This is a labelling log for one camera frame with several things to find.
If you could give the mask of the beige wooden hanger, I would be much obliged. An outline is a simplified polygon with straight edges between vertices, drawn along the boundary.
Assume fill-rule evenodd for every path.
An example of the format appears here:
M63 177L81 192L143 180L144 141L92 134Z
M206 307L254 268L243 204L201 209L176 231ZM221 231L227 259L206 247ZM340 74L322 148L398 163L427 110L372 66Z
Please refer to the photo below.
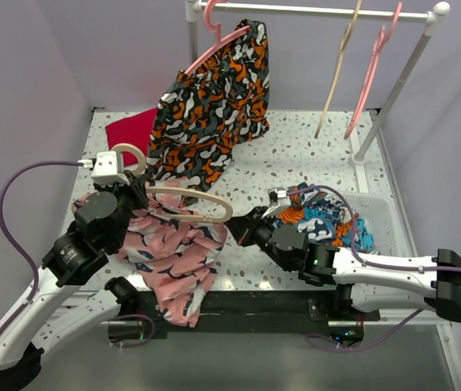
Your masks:
M147 167L147 159L143 152L137 148L136 146L129 144L129 143L119 143L114 147L110 148L111 151L122 153L127 152L133 155L137 160L137 167L132 171L134 174L135 172L140 173L145 170ZM183 189L178 187L145 187L147 194L167 194L172 196L187 196L191 198L196 198L200 200L210 201L214 204L219 204L224 209L224 214L220 217L213 217L207 215L191 215L191 214L183 214L178 215L176 219L179 221L186 221L186 222L211 222L211 223L224 223L229 221L233 217L233 207L230 202L223 199L218 195L211 195L202 191L196 191L192 189Z
M340 45L339 45L339 49L338 49L338 52L337 52L336 65L335 65L335 68L334 68L334 74L333 74L333 78L331 80L331 85L330 85L328 95L327 95L327 100L326 100L326 102L324 104L323 110L321 111L321 116L320 116L317 128L315 130L315 133L314 133L315 138L318 138L318 136L320 135L320 132L321 132L321 129L322 129L323 125L324 125L324 122L327 119L328 110L329 110L329 107L331 105L333 96L334 96L335 91L336 91L337 82L339 80L340 70L341 70L343 60L344 60L344 56L345 56L345 50L346 50L346 47L349 44L349 40L350 40L350 38L351 38L351 36L353 34L353 31L355 30L357 22L358 22L358 14L360 12L361 6L362 6L362 0L357 0L356 7L354 8L354 11L353 11L353 16L352 16L350 22L347 24L347 26L345 28L345 31L344 31L344 33L342 35Z

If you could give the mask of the pink navy patterned shorts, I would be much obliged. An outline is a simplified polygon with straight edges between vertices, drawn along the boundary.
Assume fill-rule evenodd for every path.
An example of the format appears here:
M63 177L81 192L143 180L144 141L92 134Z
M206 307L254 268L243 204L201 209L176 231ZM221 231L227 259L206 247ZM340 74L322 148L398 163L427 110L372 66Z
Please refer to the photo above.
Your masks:
M184 222L170 214L190 214L180 195L149 196L149 208L134 212L118 253L108 257L134 266L156 295L163 318L194 327L205 295L217 277L215 263L226 244L221 223Z

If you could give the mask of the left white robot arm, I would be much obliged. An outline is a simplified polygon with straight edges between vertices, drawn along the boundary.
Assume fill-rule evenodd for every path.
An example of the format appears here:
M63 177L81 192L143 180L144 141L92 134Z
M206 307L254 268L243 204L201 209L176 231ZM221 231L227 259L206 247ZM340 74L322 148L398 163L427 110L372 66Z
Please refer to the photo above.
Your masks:
M86 197L42 259L26 293L0 320L0 390L26 387L60 345L97 324L137 314L138 290L119 276L110 278L84 305L52 318L121 249L135 211L148 206L145 177L124 175L126 183L97 186Z

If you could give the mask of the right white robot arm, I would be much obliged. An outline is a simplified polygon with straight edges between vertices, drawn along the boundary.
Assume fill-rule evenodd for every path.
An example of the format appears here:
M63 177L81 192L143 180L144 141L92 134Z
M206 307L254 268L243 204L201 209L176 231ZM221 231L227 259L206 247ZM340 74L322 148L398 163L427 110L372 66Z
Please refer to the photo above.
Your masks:
M440 248L434 257L358 254L350 248L312 244L294 226L274 227L265 208L226 222L240 247L257 246L279 268L307 284L336 289L332 309L343 320L384 309L428 310L461 323L461 256Z

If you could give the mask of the blue orange patterned shorts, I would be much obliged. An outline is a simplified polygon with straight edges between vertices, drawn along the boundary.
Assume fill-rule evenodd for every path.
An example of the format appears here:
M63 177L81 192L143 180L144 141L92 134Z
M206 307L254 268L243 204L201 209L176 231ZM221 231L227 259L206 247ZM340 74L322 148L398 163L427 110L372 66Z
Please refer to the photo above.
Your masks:
M356 221L349 210L334 195L312 190L292 195L294 205L271 219L273 226L288 224L308 236L311 243L332 244L336 247L355 246Z

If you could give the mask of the orange black camo shorts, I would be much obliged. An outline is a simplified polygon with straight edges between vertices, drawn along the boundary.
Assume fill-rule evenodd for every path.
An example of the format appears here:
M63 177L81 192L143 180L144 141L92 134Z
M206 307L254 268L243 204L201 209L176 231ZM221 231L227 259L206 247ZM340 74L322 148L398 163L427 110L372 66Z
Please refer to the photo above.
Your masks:
M270 101L266 24L241 20L246 33L193 73L179 72L160 97L147 149L147 176L208 191L239 144L265 135Z

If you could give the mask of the left pink hanger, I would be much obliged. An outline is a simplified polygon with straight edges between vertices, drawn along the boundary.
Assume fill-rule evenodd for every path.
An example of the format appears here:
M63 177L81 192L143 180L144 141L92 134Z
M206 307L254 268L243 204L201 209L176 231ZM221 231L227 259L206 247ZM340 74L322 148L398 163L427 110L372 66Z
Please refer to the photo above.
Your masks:
M222 25L220 23L214 23L212 21L212 13L218 4L226 3L224 0L210 0L207 1L204 6L204 26L205 28L213 33L214 43L200 56L195 55L195 60L192 64L183 70L183 73L190 76L198 67L200 67L205 61L207 61L212 55L217 51L223 48L228 43L234 41L235 39L246 35L251 27L246 24L245 26L235 29L232 33L222 36Z

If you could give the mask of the pink hanger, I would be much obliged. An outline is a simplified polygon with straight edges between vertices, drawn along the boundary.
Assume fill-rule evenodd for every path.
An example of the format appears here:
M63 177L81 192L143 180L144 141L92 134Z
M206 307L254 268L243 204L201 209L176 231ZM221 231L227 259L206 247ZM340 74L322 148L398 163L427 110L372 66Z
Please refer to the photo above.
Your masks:
M370 94L371 86L372 86L372 83L375 77L376 69L378 67L378 63L380 60L381 52L393 34L393 31L397 25L397 21L401 14L401 11L402 11L402 2L398 2L396 10L393 13L392 23L389 27L389 30L386 31L386 27L382 25L380 28L380 31L378 32L378 35L374 41L370 61L367 66L367 72L366 72L366 75L365 75L365 78L362 84L358 102L357 102L356 108L353 111L353 115L350 119L348 127L345 131L344 139L348 139L350 135L353 133L353 131L355 130L357 126L359 117L361 116L362 111L366 106L366 102Z
M205 28L213 33L214 43L200 56L195 55L195 60L192 64L183 70L183 73L190 76L198 67L200 67L205 61L207 61L212 55L217 51L223 48L228 43L234 41L235 39L246 35L251 27L246 24L245 26L235 29L232 33L222 36L222 25L220 23L214 23L212 21L212 13L218 4L226 3L224 0L210 0L207 1L204 6L204 26Z

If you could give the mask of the right pink hanger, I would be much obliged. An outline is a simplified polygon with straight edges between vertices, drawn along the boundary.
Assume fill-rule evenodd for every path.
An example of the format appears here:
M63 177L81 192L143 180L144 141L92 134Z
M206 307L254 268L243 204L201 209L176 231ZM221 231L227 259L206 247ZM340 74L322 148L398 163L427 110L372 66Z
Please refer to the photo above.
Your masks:
M402 2L398 2L396 10L393 13L392 23L389 27L389 30L386 31L386 27L382 25L380 28L380 31L378 32L378 35L374 41L370 61L367 66L367 72L366 72L366 75L365 75L365 78L362 84L358 102L357 102L356 108L353 111L353 115L350 119L348 127L345 131L344 139L348 139L350 135L353 133L353 131L355 130L357 126L359 117L361 116L362 111L366 106L366 102L370 94L371 86L372 86L372 83L375 77L376 69L378 67L378 63L380 60L381 52L393 34L393 31L397 25L397 21L401 14L401 11L402 11Z

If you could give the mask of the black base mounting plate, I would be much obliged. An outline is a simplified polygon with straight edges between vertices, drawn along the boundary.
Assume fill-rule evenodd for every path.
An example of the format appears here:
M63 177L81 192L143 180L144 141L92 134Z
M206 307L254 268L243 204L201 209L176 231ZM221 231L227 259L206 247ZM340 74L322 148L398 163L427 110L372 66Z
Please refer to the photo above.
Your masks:
M338 290L285 291L211 291L200 307L194 327L173 325L160 312L153 292L140 292L129 305L121 307L120 315L127 319L112 322L109 336L137 338L155 330L156 339L169 334L188 333L256 333L256 334L321 334L355 329L364 321L380 320L375 310L362 315L348 306L349 288Z

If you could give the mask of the red folded cloth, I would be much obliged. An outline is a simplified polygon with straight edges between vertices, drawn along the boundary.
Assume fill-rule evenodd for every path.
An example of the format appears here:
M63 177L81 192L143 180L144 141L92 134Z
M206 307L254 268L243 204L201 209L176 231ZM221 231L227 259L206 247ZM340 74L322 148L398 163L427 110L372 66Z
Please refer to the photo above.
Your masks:
M146 156L156 114L157 109L153 108L107 125L105 130L108 148L128 143L137 147Z

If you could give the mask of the white plastic basket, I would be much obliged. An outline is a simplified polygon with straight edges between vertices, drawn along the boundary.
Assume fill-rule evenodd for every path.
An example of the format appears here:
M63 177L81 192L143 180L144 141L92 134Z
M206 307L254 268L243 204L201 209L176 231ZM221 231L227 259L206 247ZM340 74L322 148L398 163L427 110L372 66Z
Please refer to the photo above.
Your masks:
M397 212L388 198L360 192L342 196L357 215L355 248L360 253L400 257L406 252Z

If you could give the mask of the white clothes rack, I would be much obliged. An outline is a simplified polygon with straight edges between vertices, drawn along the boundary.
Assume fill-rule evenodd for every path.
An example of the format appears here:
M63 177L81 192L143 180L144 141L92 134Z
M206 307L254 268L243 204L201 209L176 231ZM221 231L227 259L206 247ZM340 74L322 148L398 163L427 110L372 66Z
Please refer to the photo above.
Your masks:
M185 17L189 28L189 44L191 51L191 59L195 60L195 55L198 55L198 37L197 37L197 15L204 14L204 6L207 1L185 1ZM303 6L289 6L289 5L270 5L270 4L246 4L246 3L233 3L226 1L226 3L216 5L215 11L226 11L233 13L259 13L259 14L279 14L279 15L311 15L320 17L331 17L351 20L354 9L346 8L330 8L330 7L303 7ZM362 11L358 14L358 20L388 20L392 23L393 13L390 11ZM368 149L378 136L386 117L397 97L402 92L402 89L408 81L416 64L419 62L420 56L423 54L427 44L430 42L432 36L441 25L442 21L450 13L450 4L446 1L437 2L431 11L426 13L413 13L403 12L398 18L398 21L406 21L413 23L422 23L424 30L420 36L414 50L412 51L409 59L406 62L403 70L401 71L398 79L396 80L388 98L380 109L375 124L371 127L363 142L356 142L354 131L348 138L352 146L350 161L355 168L365 164L365 156Z

